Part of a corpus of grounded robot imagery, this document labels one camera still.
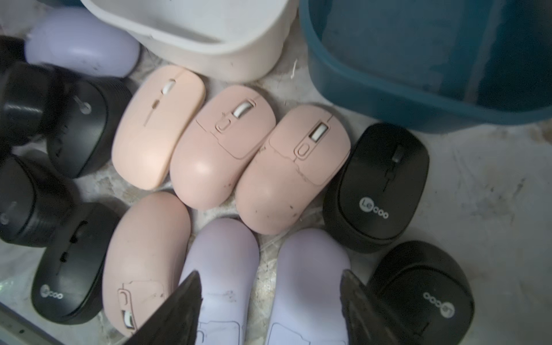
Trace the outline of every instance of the black plastic object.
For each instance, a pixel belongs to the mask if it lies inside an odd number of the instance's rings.
[[[118,78],[76,82],[47,138],[48,155],[57,171],[77,178],[100,169],[111,158],[115,132],[131,98]]]
[[[0,76],[17,61],[25,61],[25,41],[0,36]]]
[[[396,240],[414,216],[426,184],[429,154],[404,128],[368,127],[326,193],[328,232],[358,252]]]
[[[57,323],[75,325],[102,309],[102,272],[119,216],[106,206],[76,206],[56,229],[36,270],[31,299],[35,310]]]
[[[11,151],[12,147],[4,140],[4,138],[0,138],[0,167],[2,166],[2,163],[4,163],[4,160],[9,157]]]
[[[349,345],[417,345],[408,330],[350,270],[341,276]]]
[[[201,279],[193,271],[125,344],[195,345],[201,302]]]
[[[475,304],[468,280],[447,253],[410,241],[380,262],[368,289],[420,345],[456,345],[468,331]]]
[[[64,91],[60,70],[16,62],[0,81],[0,136],[12,145],[23,145],[50,132]]]
[[[9,156],[0,166],[0,238],[29,247],[50,244],[73,205],[66,187],[46,168]]]

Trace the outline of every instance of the blue plastic basin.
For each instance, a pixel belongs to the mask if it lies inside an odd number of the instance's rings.
[[[552,117],[551,0],[301,0],[313,84],[424,132]]]

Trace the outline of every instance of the white scroll wheel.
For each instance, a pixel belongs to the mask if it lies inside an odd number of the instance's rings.
[[[134,329],[134,321],[132,319],[132,313],[128,310],[123,311],[123,321],[125,322],[125,327],[133,330]]]
[[[324,133],[328,130],[328,126],[326,126],[325,124],[320,124],[318,125],[318,127],[312,132],[312,134],[310,135],[310,138],[314,141],[314,142],[318,142],[318,140],[320,140],[320,138],[322,137],[322,135],[324,135]]]
[[[176,84],[176,80],[174,79],[169,80],[169,82],[165,85],[165,87],[163,87],[163,90],[161,90],[161,93],[162,94],[169,93],[175,84]]]
[[[253,108],[253,104],[249,101],[245,101],[242,104],[238,105],[236,110],[232,112],[232,115],[234,115],[236,118],[240,118],[242,115],[245,115],[248,111],[250,111]]]

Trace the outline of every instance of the scuff mark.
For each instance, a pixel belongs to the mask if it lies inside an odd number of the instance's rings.
[[[521,181],[518,183],[517,187],[516,187],[516,191],[514,192],[514,194],[512,195],[512,199],[514,199],[515,197],[517,197],[517,195],[519,194],[519,192],[521,192],[521,190],[523,189],[523,187],[525,186],[525,178],[522,178]]]

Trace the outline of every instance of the lecoo logo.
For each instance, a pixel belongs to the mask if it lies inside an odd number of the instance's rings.
[[[44,284],[40,287],[40,296],[42,296],[43,298],[53,297],[53,298],[57,298],[59,300],[63,298],[62,293],[57,293],[57,292],[54,292],[54,291],[50,290],[50,287],[46,284]]]
[[[377,207],[371,198],[363,197],[359,203],[360,209],[366,213],[373,212],[383,219],[389,218],[389,213],[385,212],[381,208]]]
[[[454,310],[454,305],[452,303],[441,302],[428,292],[423,293],[423,298],[428,300],[429,303],[439,308],[441,311],[441,315],[443,315],[445,319],[450,319],[451,317],[454,316],[455,310]]]

